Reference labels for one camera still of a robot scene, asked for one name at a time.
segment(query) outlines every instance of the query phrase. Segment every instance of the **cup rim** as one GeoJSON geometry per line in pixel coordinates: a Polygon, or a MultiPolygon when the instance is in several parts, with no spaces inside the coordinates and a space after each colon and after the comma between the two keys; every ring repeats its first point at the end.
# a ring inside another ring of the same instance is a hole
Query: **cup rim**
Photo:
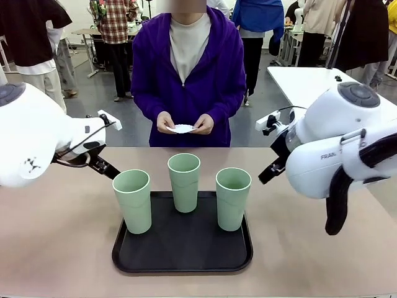
{"type": "Polygon", "coordinates": [[[194,155],[194,154],[191,154],[191,153],[179,153],[179,154],[175,154],[175,155],[171,156],[171,157],[168,159],[167,165],[168,165],[168,168],[169,168],[171,171],[173,171],[174,173],[189,174],[189,173],[191,173],[191,172],[194,172],[195,170],[197,170],[197,169],[201,166],[201,159],[200,159],[198,156],[196,156],[196,155],[194,155]],[[172,168],[169,166],[169,162],[170,162],[174,157],[179,156],[179,155],[191,155],[191,156],[196,157],[196,159],[198,159],[198,166],[197,166],[196,168],[190,170],[190,171],[177,171],[176,169],[172,169],[172,168]]]}
{"type": "Polygon", "coordinates": [[[112,186],[113,186],[113,189],[114,189],[115,191],[117,191],[117,192],[119,192],[119,193],[121,193],[121,194],[134,194],[134,193],[139,192],[139,191],[141,191],[142,189],[146,188],[146,187],[149,185],[149,183],[150,183],[150,175],[149,175],[147,172],[143,171],[142,169],[129,169],[129,170],[127,170],[127,171],[124,171],[124,172],[121,172],[120,174],[118,174],[118,175],[113,179],[113,181],[112,181],[112,186]],[[148,182],[147,182],[143,187],[137,189],[136,191],[119,191],[119,190],[114,186],[114,181],[115,181],[115,180],[117,179],[117,177],[119,177],[120,175],[125,174],[125,173],[128,173],[128,172],[142,172],[142,173],[144,173],[144,174],[147,175],[147,177],[148,177],[148,182]]]}
{"type": "Polygon", "coordinates": [[[251,186],[251,184],[252,184],[252,177],[251,177],[251,175],[245,170],[245,169],[240,169],[240,168],[225,168],[225,169],[221,169],[217,174],[216,174],[216,184],[217,185],[219,185],[220,187],[222,187],[223,189],[226,189],[227,191],[244,191],[244,190],[246,190],[247,188],[249,188],[250,186],[251,186]],[[244,173],[246,173],[247,175],[248,175],[248,177],[249,177],[249,184],[246,186],[246,187],[244,187],[244,188],[240,188],[240,189],[231,189],[231,188],[227,188],[227,187],[224,187],[222,184],[220,184],[219,183],[219,181],[218,181],[218,175],[222,172],[222,171],[224,171],[224,170],[226,170],[226,169],[238,169],[238,170],[240,170],[240,171],[243,171],[244,173]]]}

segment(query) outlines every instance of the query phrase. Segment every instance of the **plaid shirt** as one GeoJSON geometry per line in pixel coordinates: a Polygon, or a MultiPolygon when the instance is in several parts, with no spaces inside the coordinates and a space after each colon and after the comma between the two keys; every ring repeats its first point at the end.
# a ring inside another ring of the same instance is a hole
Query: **plaid shirt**
{"type": "Polygon", "coordinates": [[[127,14],[135,8],[134,0],[106,0],[106,15],[99,27],[105,43],[128,41],[127,14]]]}

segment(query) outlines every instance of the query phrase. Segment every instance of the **green cup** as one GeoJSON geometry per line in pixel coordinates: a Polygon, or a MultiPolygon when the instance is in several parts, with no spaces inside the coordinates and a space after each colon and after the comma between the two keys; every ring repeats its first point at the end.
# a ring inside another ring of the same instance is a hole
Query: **green cup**
{"type": "Polygon", "coordinates": [[[128,231],[142,234],[151,226],[150,177],[140,169],[122,172],[113,180],[113,189],[128,231]]]}
{"type": "Polygon", "coordinates": [[[168,160],[174,205],[181,213],[192,212],[197,207],[200,165],[200,159],[189,153],[177,154],[168,160]]]}
{"type": "Polygon", "coordinates": [[[243,169],[227,168],[216,174],[218,225],[232,232],[240,228],[252,178],[243,169]]]}

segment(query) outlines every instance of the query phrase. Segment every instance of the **purple hoodie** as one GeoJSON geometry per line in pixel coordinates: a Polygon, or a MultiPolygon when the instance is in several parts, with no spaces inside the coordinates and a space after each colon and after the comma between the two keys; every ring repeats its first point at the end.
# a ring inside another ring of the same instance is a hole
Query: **purple hoodie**
{"type": "Polygon", "coordinates": [[[133,43],[132,94],[153,122],[151,147],[230,147],[229,118],[240,108],[246,90],[243,43],[234,24],[207,7],[211,20],[208,45],[184,86],[171,64],[171,14],[145,23],[133,43]],[[168,135],[157,130],[160,112],[177,124],[194,125],[202,114],[214,120],[210,135],[168,135]]]}

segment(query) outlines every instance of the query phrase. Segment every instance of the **white paper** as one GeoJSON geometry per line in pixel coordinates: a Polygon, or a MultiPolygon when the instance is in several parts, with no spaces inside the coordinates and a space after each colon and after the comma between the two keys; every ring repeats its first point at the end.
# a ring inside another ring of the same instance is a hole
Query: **white paper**
{"type": "Polygon", "coordinates": [[[170,129],[169,127],[167,127],[167,129],[175,133],[189,133],[193,130],[196,130],[193,128],[193,126],[187,124],[178,124],[175,125],[175,129],[170,129]]]}

